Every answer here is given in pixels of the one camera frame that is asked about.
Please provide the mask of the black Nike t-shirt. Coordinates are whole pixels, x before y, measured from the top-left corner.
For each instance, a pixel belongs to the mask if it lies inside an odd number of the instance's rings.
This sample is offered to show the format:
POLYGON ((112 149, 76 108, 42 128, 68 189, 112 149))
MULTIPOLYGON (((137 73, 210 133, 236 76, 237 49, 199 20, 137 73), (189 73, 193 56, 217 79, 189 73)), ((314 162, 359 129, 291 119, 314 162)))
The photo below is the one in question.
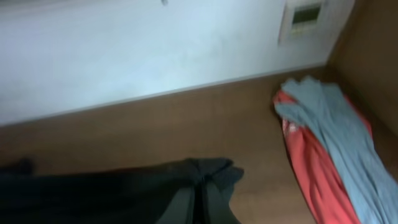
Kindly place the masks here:
POLYGON ((244 175, 226 158, 85 174, 1 168, 2 223, 236 223, 229 202, 244 175))

